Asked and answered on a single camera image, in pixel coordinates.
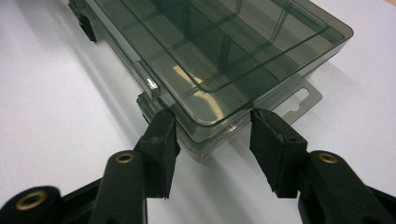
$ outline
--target plastic storage box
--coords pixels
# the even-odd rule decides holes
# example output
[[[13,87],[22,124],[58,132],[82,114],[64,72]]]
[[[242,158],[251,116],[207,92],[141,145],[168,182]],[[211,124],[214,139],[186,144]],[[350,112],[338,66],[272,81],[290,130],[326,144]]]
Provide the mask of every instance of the plastic storage box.
[[[305,77],[352,37],[307,0],[70,0],[143,89],[146,117],[166,107],[177,135],[200,160],[249,123],[253,106],[274,109],[309,95],[292,123],[321,99]]]

